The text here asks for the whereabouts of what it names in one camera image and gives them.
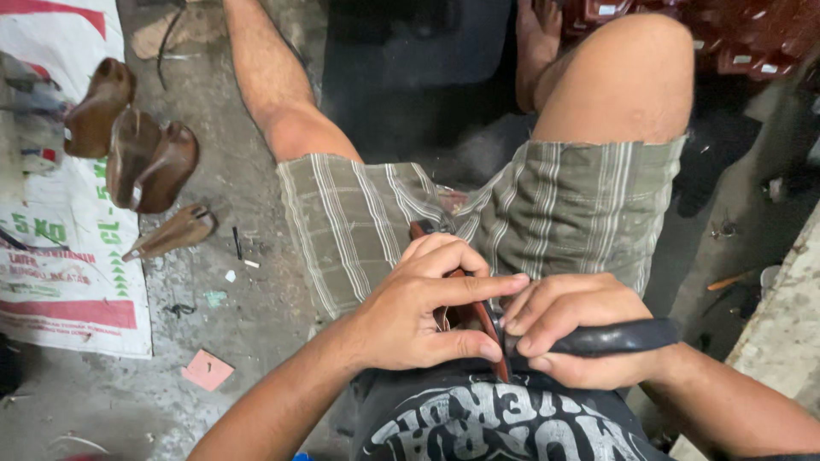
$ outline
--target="hairy leg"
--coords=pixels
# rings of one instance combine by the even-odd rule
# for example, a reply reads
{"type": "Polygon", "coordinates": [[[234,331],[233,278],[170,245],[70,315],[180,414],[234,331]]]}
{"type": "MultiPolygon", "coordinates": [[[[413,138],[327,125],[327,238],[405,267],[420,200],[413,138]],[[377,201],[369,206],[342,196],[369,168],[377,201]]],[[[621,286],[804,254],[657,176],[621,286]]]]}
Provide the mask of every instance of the hairy leg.
{"type": "Polygon", "coordinates": [[[236,80],[277,162],[308,153],[362,159],[316,107],[308,76],[257,0],[224,0],[236,80]]]}
{"type": "MultiPolygon", "coordinates": [[[[539,10],[541,24],[555,21],[553,10],[539,8],[539,2],[519,2],[519,30],[539,10]]],[[[551,40],[547,33],[528,37],[551,40]]],[[[517,92],[520,105],[529,102],[540,110],[533,139],[664,143],[686,129],[694,84],[692,38],[665,16],[631,15],[607,23],[555,62],[524,59],[530,60],[524,65],[530,75],[537,75],[534,84],[519,85],[517,92]]]]}

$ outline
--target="green plaid shorts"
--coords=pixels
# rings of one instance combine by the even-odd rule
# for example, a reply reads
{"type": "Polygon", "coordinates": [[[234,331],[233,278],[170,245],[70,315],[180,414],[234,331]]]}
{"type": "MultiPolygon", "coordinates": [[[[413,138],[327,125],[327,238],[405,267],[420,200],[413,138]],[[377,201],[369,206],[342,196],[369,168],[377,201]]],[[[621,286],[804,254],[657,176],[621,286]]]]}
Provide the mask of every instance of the green plaid shorts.
{"type": "Polygon", "coordinates": [[[335,319],[390,273],[421,219],[464,238],[492,274],[611,272],[643,294],[684,142],[529,141],[452,211],[416,163],[313,153],[277,173],[313,303],[335,319]]]}

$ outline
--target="black cloth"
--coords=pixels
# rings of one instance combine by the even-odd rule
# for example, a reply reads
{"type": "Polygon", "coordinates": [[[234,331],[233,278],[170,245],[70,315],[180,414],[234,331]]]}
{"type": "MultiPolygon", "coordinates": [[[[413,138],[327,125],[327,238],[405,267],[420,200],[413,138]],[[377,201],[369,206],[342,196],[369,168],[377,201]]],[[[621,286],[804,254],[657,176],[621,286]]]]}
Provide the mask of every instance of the black cloth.
{"type": "Polygon", "coordinates": [[[368,370],[354,393],[352,459],[670,459],[618,393],[570,390],[533,371],[504,384],[482,360],[368,370]]]}

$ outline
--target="knee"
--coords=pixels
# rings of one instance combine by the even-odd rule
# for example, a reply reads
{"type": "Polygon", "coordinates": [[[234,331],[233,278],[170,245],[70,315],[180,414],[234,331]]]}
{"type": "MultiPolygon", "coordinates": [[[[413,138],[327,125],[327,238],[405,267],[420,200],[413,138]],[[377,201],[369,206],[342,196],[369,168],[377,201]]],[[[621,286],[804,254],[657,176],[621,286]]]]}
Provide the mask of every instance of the knee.
{"type": "Polygon", "coordinates": [[[611,21],[577,49],[577,61],[591,61],[607,72],[656,71],[691,75],[695,56],[692,35],[680,22],[659,14],[637,14],[611,21]]]}

